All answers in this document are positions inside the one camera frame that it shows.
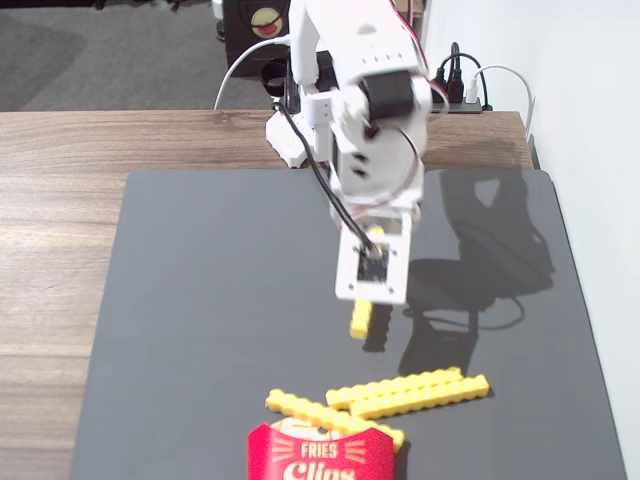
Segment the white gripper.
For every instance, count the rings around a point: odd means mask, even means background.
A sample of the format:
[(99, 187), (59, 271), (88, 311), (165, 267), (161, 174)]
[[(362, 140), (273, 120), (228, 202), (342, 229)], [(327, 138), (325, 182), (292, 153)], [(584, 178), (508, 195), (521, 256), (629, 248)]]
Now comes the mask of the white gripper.
[(386, 127), (359, 147), (338, 139), (330, 186), (354, 219), (420, 218), (424, 192), (426, 130)]

